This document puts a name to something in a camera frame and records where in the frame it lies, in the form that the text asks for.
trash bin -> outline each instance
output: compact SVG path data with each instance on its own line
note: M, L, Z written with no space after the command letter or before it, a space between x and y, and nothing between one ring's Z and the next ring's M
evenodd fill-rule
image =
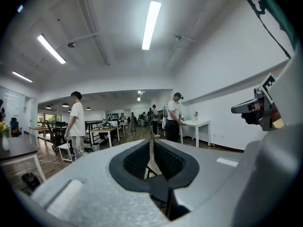
M100 150L100 145L98 143L93 144L93 151Z

stool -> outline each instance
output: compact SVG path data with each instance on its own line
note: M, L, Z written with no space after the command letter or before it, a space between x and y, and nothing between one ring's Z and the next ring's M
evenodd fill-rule
M71 152L70 152L70 148L69 148L68 143L63 144L63 145L60 145L60 146L58 146L58 148L59 148L59 152L60 152L60 156L61 156L62 161L71 161L71 162L72 162ZM68 153L68 155L69 155L69 158L67 158L67 159L63 158L60 149L65 149L65 150L67 150L67 153Z

dark tabletop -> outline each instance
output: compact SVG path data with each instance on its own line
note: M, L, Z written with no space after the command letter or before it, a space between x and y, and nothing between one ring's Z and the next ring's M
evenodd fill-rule
M0 161L12 160L38 152L37 148L34 145L26 143L22 136L7 139L9 142L8 151L3 149L2 138L0 138Z

vase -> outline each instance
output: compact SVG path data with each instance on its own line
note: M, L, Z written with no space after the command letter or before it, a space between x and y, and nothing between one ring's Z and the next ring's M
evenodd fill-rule
M9 142L8 139L6 138L6 134L2 135L2 147L4 150L9 150Z

ceiling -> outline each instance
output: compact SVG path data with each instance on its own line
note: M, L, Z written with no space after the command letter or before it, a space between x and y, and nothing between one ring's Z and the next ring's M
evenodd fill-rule
M150 1L28 0L1 41L1 69L6 74L15 70L27 75L41 88L53 80L55 73L68 76L70 72L110 67L154 71L168 65L173 68L174 52L181 48L186 53L227 0L216 0L215 9L209 6L209 10L209 0L154 0L162 6L150 50L143 51ZM39 43L40 34L67 63L61 65ZM183 38L177 41L175 35ZM68 42L74 42L75 47L69 48Z
M92 110L128 109L141 107L143 104L150 105L151 100L164 91L170 92L171 90L145 90L145 93L140 96L140 102L137 102L138 91L135 90L84 94L82 95L81 103L83 104L83 107L90 107ZM57 108L60 108L63 103L68 103L71 106L71 98L63 97L41 103L38 105L38 109L45 110L47 105L51 105L53 107L52 111L56 112ZM63 113L67 113L67 111L68 108L63 108Z

